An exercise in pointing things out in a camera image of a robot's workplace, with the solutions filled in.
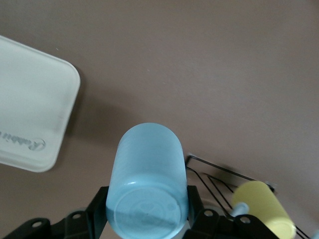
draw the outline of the metal wire rack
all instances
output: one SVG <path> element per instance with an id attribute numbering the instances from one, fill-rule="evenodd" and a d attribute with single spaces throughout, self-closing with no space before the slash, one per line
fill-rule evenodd
<path id="1" fill-rule="evenodd" d="M 216 210 L 219 214 L 230 217 L 232 210 L 230 204 L 234 190 L 242 183 L 255 181 L 255 179 L 236 173 L 227 167 L 221 167 L 205 161 L 194 155 L 189 155 L 185 161 L 187 180 L 189 184 L 196 185 L 205 206 Z M 270 189 L 276 193 L 276 184 L 266 182 Z M 296 239 L 310 239 L 297 227 Z"/>

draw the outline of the yellow cylinder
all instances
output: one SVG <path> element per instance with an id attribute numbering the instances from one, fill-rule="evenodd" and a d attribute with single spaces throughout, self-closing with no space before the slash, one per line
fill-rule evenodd
<path id="1" fill-rule="evenodd" d="M 244 183 L 233 194 L 232 206 L 244 202 L 248 214 L 257 217 L 279 239 L 293 239 L 296 226 L 267 184 L 259 181 Z"/>

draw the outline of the gray background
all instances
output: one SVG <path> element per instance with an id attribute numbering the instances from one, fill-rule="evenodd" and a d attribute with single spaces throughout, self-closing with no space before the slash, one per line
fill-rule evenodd
<path id="1" fill-rule="evenodd" d="M 0 34 L 82 80 L 53 169 L 0 165 L 0 237 L 87 206 L 121 136 L 149 121 L 185 154 L 277 183 L 296 224 L 319 228 L 318 1 L 1 0 Z"/>

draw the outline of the black holder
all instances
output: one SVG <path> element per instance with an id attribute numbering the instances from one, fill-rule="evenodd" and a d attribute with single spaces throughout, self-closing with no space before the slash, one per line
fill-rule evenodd
<path id="1" fill-rule="evenodd" d="M 217 172 L 224 172 L 225 175 L 233 176 L 235 178 L 238 178 L 241 180 L 242 183 L 247 182 L 247 181 L 256 181 L 256 179 L 247 177 L 245 175 L 239 174 L 237 172 L 234 172 L 228 168 L 218 166 L 216 164 L 213 164 L 211 162 L 208 162 L 202 158 L 196 157 L 194 155 L 188 155 L 185 159 L 185 164 L 186 164 L 186 169 L 189 172 L 192 172 L 196 175 L 198 178 L 199 184 L 204 186 L 207 189 L 207 192 L 210 194 L 210 196 L 214 199 L 214 201 L 218 204 L 218 207 L 220 207 L 223 210 L 223 213 L 225 217 L 227 218 L 232 218 L 232 216 L 229 214 L 228 210 L 226 208 L 232 209 L 232 206 L 229 203 L 229 200 L 227 199 L 227 196 L 225 195 L 224 192 L 228 192 L 227 195 L 231 196 L 234 193 L 234 190 L 238 187 L 232 184 L 229 184 L 222 180 L 221 178 L 215 177 L 213 175 L 207 174 L 207 173 L 202 173 L 194 170 L 190 165 L 192 164 L 191 162 L 195 161 L 195 164 L 200 165 L 200 166 L 205 166 L 205 168 L 213 168 L 217 169 Z M 266 182 L 270 190 L 276 194 L 276 189 L 275 185 Z M 297 235 L 296 239 L 310 239 L 310 237 L 304 233 L 299 227 L 296 226 L 297 229 Z"/>
<path id="2" fill-rule="evenodd" d="M 188 156 L 186 159 L 187 170 L 194 172 L 198 176 L 218 205 L 224 210 L 225 215 L 220 216 L 216 211 L 204 208 L 197 187 L 188 186 L 188 222 L 190 229 L 185 232 L 183 239 L 278 239 L 258 218 L 252 215 L 239 215 L 236 217 L 229 215 L 221 201 L 218 200 L 202 177 L 195 170 L 188 167 L 192 159 L 246 180 L 253 180 L 195 156 Z M 231 207 L 221 190 L 214 183 L 214 180 L 222 183 L 232 191 L 230 186 L 211 175 L 206 176 L 220 193 L 223 200 Z M 31 219 L 4 237 L 4 239 L 99 239 L 107 222 L 106 198 L 108 190 L 109 187 L 101 187 L 84 211 L 73 212 L 53 225 L 46 218 Z M 298 229 L 298 235 L 302 239 L 309 238 L 300 229 Z"/>

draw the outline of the light blue plastic cup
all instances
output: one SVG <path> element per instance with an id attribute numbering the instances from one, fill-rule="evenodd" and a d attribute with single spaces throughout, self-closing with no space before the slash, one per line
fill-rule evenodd
<path id="1" fill-rule="evenodd" d="M 176 135 L 157 123 L 128 130 L 116 153 L 106 200 L 112 229 L 124 239 L 170 239 L 188 214 L 186 171 Z"/>

